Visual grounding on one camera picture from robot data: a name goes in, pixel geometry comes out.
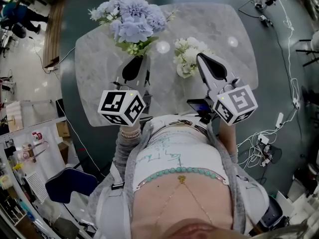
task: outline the gray cardigan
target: gray cardigan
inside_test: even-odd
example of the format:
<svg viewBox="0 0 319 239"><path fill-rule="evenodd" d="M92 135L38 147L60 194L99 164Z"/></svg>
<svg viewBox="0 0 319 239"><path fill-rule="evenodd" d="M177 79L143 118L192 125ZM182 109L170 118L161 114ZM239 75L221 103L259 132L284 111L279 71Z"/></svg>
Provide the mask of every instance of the gray cardigan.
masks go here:
<svg viewBox="0 0 319 239"><path fill-rule="evenodd" d="M133 176L135 171L135 162L137 154L140 153L147 145L153 126L150 122L146 123L142 135L134 139L126 139L118 134L116 141L116 152L113 162L118 169L120 176L125 180L124 190L127 193L129 201L130 214L132 216L132 205L134 199L133 192ZM236 176L240 173L245 177L253 180L241 167L237 165L237 154L230 154L225 146L213 134L212 126L207 126L208 139L220 153L222 164L229 179L229 187L233 203L233 230L240 233L245 231L246 214L243 198L240 193ZM109 173L101 184L94 190L89 197L88 213L93 221L95 221L95 213L99 196L104 187L111 186L114 183L113 176Z"/></svg>

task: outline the bracelet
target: bracelet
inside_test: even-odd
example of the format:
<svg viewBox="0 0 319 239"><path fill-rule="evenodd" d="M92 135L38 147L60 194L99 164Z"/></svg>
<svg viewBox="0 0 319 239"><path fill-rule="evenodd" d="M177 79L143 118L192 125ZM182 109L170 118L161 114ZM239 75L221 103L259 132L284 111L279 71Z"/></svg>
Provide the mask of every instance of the bracelet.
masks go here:
<svg viewBox="0 0 319 239"><path fill-rule="evenodd" d="M125 134L125 132L123 132L122 130L120 130L120 133L121 133L121 136L123 136L124 138L126 139L133 139L133 138L136 138L140 135L141 133L141 130L139 129L135 134L133 135L127 135Z"/></svg>

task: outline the turquoise bead necklace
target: turquoise bead necklace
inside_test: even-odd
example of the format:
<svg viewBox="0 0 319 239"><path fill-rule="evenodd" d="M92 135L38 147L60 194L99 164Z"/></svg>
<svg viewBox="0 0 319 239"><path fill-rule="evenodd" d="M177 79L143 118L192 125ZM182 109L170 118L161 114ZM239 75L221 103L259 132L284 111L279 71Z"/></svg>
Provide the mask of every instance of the turquoise bead necklace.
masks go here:
<svg viewBox="0 0 319 239"><path fill-rule="evenodd" d="M224 185L227 185L226 181L221 176L207 169L197 168L197 167L177 167L177 168L165 169L149 176L148 178L146 178L146 180L144 180L137 186L137 190L140 189L142 186L144 186L146 183L151 182L157 179L158 177L161 177L170 173L199 173L202 175L206 175L207 177L210 177L212 179L217 179L221 181Z"/></svg>

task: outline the white top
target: white top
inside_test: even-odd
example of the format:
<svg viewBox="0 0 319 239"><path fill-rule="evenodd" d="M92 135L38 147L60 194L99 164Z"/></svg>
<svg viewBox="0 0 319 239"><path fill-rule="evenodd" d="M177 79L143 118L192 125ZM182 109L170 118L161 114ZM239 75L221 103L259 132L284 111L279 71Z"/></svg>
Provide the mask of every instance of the white top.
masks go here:
<svg viewBox="0 0 319 239"><path fill-rule="evenodd" d="M133 190L149 176L177 167L203 168L228 177L216 148L206 136L189 126L168 126L156 133L136 158Z"/></svg>

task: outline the person in blue jacket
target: person in blue jacket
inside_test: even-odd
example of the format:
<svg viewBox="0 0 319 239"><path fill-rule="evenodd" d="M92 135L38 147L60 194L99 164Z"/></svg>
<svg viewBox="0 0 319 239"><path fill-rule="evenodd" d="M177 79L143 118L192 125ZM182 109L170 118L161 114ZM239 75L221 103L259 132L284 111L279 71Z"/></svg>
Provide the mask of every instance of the person in blue jacket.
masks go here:
<svg viewBox="0 0 319 239"><path fill-rule="evenodd" d="M1 17L8 17L14 23L21 23L29 31L33 31L37 34L40 33L41 26L40 24L36 27L31 21L42 21L48 22L48 17L42 16L30 10L24 5L20 5L21 0L17 2L9 2L5 6L0 5Z"/></svg>

